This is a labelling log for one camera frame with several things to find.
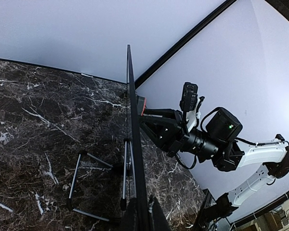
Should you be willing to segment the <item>white whiteboard with black frame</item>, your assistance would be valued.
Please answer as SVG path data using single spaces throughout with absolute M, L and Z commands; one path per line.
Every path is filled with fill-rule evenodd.
M 148 211 L 148 200 L 146 193 L 145 171 L 143 165 L 142 146 L 140 139 L 140 128 L 138 121 L 137 102 L 133 75 L 131 46 L 127 45 L 127 77 L 130 90 L 131 104 L 131 131 L 132 131 L 132 156 L 135 170 L 135 189 L 137 200 L 137 218 L 139 231 L 149 231 L 150 217 Z

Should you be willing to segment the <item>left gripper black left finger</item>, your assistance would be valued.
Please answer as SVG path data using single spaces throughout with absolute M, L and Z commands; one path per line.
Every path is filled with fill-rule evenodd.
M 122 216 L 120 223 L 121 231 L 139 231 L 140 223 L 138 219 L 138 199 L 132 198 Z

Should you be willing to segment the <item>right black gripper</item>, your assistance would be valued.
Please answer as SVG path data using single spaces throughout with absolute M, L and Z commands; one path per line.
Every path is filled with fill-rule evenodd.
M 138 118 L 141 129 L 168 157 L 174 157 L 190 137 L 186 120 L 179 110 L 146 108 Z

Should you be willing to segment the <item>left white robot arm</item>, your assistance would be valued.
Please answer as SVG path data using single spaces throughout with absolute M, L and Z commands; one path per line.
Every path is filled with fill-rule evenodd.
M 242 124 L 225 108 L 213 109 L 210 122 L 198 108 L 192 111 L 172 109 L 137 110 L 132 114 L 136 126 L 170 157 L 179 152 L 193 154 L 194 162 L 211 160 L 223 172 L 251 164 L 260 167 L 236 188 L 222 194 L 214 205 L 204 207 L 196 220 L 198 231 L 208 231 L 238 209 L 244 201 L 265 185 L 271 185 L 289 172 L 289 142 L 280 134 L 264 142 L 250 142 L 238 137 Z

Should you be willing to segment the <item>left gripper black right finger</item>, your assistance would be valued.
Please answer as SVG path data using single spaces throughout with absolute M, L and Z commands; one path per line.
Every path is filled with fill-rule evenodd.
M 152 231 L 170 231 L 171 228 L 166 220 L 158 199 L 151 195 L 148 201 L 148 213 Z

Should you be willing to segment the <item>red whiteboard eraser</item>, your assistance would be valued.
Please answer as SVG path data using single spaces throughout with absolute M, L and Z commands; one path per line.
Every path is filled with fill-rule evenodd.
M 137 95 L 136 96 L 136 104 L 137 104 L 137 114 L 139 116 L 142 116 L 144 111 L 145 111 L 145 108 L 146 108 L 146 98 Z

